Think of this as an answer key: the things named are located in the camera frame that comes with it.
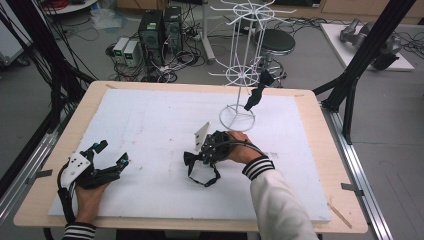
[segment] hand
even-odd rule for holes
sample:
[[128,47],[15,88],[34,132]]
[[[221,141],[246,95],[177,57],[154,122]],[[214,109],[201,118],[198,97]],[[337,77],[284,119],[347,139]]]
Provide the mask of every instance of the hand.
[[99,212],[100,202],[103,192],[109,183],[103,184],[94,189],[84,189],[80,186],[75,187],[78,199],[78,213],[75,219],[76,222],[93,224],[94,219]]
[[[230,140],[239,140],[246,141],[252,143],[249,137],[242,132],[234,132],[229,131],[228,135],[230,136]],[[236,147],[231,151],[228,155],[228,159],[233,160],[234,162],[248,164],[253,159],[261,157],[262,155],[258,153],[256,150],[253,150],[249,147],[245,147],[242,145],[236,145]]]

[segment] white board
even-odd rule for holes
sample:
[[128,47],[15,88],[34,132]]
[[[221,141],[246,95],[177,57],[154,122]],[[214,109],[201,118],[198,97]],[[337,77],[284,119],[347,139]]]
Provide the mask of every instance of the white board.
[[[241,96],[245,103],[248,96]],[[221,179],[205,188],[187,177],[184,151],[194,152],[194,132],[210,121],[210,132],[223,131],[219,113],[235,103],[234,94],[108,90],[77,151],[106,139],[109,146],[94,158],[103,169],[128,152],[130,164],[107,188],[100,216],[171,219],[255,220],[250,181],[242,164],[217,164]],[[274,160],[313,221],[329,221],[306,135],[293,97],[263,96],[252,108],[251,140]],[[192,176],[206,182],[213,171],[200,162]],[[50,215],[63,215],[56,197]]]
[[[339,25],[339,24],[321,24],[321,28],[327,37],[327,40],[330,41],[331,46],[337,54],[337,57],[342,62],[344,67],[349,65],[352,61],[353,56],[356,54],[356,48],[350,42],[340,41],[340,31],[345,29],[348,25]],[[361,30],[362,26],[356,27],[356,33]],[[412,71],[414,67],[402,56],[402,54],[396,54],[399,57],[392,65],[390,65],[385,70],[387,71]],[[368,70],[375,70],[372,66],[368,66]]]

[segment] white plastic piece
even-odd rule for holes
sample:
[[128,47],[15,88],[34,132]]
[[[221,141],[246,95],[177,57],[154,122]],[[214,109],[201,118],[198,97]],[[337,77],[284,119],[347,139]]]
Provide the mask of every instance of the white plastic piece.
[[62,187],[68,188],[73,181],[82,173],[91,162],[83,157],[80,153],[72,154],[69,159],[68,167],[63,170],[62,176],[60,177],[60,183]]
[[203,143],[205,142],[206,135],[208,134],[209,126],[211,122],[207,122],[205,125],[203,125],[202,128],[200,128],[196,133],[194,133],[194,141],[196,144],[196,151],[200,151],[200,148],[202,147]]

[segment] person's left hand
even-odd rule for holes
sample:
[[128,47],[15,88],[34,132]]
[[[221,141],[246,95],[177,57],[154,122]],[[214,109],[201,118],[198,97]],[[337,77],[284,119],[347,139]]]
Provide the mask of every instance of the person's left hand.
[[80,186],[75,187],[78,199],[78,214],[75,219],[76,222],[93,224],[94,219],[97,217],[97,213],[99,212],[103,192],[107,186],[109,186],[109,183],[94,189],[83,189]]

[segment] electronic equipment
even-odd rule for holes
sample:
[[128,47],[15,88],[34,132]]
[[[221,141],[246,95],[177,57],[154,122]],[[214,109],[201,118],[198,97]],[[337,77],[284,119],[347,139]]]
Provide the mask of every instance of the electronic equipment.
[[140,47],[137,40],[128,41],[124,51],[125,63],[127,67],[136,67],[141,59]]
[[275,0],[274,5],[319,7],[321,0]]
[[146,66],[163,66],[162,52],[166,52],[165,26],[161,10],[146,10],[138,28]]
[[[356,34],[356,26],[359,23],[359,19],[355,18],[352,23],[345,29],[340,31],[340,41],[350,42],[355,48],[359,48],[367,38],[372,27],[373,22],[365,24],[358,34]],[[401,39],[398,35],[392,34],[381,46],[379,53],[373,61],[370,63],[377,70],[384,70],[388,68],[394,61],[398,60],[399,57],[396,54],[402,49]]]
[[115,47],[113,47],[113,60],[116,64],[125,64],[124,50],[129,40],[127,37],[122,37],[116,43]]
[[173,54],[181,52],[183,50],[181,7],[165,8],[164,22],[168,52]]

